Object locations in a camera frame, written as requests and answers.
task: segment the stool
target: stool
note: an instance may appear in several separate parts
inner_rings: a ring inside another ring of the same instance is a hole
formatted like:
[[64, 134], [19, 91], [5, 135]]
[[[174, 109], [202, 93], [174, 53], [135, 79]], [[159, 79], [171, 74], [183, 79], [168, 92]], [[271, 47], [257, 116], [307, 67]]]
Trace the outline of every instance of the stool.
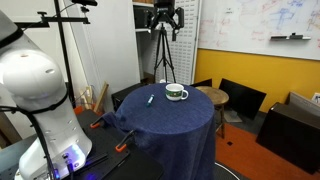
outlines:
[[225, 127], [224, 123], [226, 122], [224, 118], [224, 105], [229, 101], [229, 96], [226, 92], [221, 89], [209, 87], [209, 86], [198, 86], [196, 89], [205, 93], [212, 101], [215, 110], [220, 112], [220, 122], [218, 128], [216, 128], [216, 132], [221, 128], [222, 138], [224, 138]]

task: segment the tripod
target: tripod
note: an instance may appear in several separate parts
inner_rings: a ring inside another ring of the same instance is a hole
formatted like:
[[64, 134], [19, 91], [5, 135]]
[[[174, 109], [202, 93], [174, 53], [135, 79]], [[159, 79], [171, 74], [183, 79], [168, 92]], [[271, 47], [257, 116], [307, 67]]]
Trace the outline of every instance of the tripod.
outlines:
[[[161, 60], [158, 62], [158, 56], [159, 56], [159, 49], [160, 49], [160, 41], [162, 41], [162, 58]], [[167, 51], [168, 51], [168, 55], [169, 55], [169, 61], [166, 58], [166, 52], [165, 52], [165, 46], [167, 46]], [[164, 67], [164, 73], [165, 73], [165, 78], [166, 78], [166, 82], [168, 80], [167, 78], [167, 64], [169, 65], [171, 71], [172, 71], [172, 75], [173, 75], [173, 81], [174, 83], [176, 83], [176, 77], [174, 75], [174, 67], [172, 64], [172, 60], [171, 60], [171, 54], [170, 54], [170, 49], [169, 49], [169, 44], [168, 44], [168, 38], [167, 38], [167, 31], [166, 29], [163, 27], [163, 23], [161, 24], [161, 29], [159, 32], [159, 37], [158, 37], [158, 45], [157, 45], [157, 54], [156, 54], [156, 63], [154, 65], [154, 82], [156, 80], [156, 71], [157, 68], [159, 67], [159, 65], [161, 64], [161, 62], [163, 62], [163, 67]]]

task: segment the white mug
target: white mug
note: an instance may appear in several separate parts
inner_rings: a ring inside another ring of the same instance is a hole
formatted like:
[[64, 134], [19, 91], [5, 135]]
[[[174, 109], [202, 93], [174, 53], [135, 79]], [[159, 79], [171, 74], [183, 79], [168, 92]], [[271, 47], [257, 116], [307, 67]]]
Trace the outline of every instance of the white mug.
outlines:
[[188, 98], [188, 91], [184, 90], [181, 84], [173, 83], [166, 86], [166, 96], [171, 101], [185, 100]]

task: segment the yellow wall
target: yellow wall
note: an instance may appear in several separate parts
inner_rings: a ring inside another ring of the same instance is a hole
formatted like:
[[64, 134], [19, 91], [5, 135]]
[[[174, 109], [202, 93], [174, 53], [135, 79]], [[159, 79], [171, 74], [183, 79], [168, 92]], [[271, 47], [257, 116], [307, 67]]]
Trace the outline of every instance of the yellow wall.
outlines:
[[267, 93], [260, 111], [268, 112], [289, 91], [309, 99], [320, 92], [320, 61], [198, 49], [195, 82], [209, 78], [216, 88], [226, 78]]

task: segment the pen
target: pen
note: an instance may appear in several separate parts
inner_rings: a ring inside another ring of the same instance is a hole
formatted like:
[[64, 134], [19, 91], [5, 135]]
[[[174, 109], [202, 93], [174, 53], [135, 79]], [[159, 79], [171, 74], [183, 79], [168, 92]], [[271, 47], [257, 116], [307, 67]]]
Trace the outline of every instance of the pen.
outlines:
[[150, 98], [149, 98], [149, 100], [148, 100], [148, 103], [147, 103], [147, 107], [149, 107], [149, 106], [151, 105], [151, 102], [152, 102], [152, 100], [153, 100], [153, 97], [154, 97], [154, 95], [151, 94], [151, 96], [150, 96]]

